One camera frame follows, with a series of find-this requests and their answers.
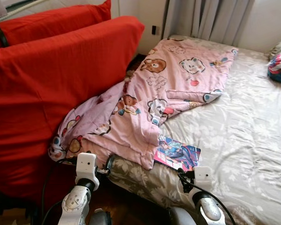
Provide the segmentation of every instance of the pink blanket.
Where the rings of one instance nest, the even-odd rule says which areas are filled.
[[[236,53],[233,47],[208,50],[188,39],[160,41],[132,77],[67,115],[49,155],[58,160],[90,151],[102,167],[117,154],[151,169],[159,126],[219,97]]]

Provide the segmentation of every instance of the comic book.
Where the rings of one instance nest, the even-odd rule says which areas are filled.
[[[160,136],[154,160],[174,170],[191,171],[198,165],[201,149]]]

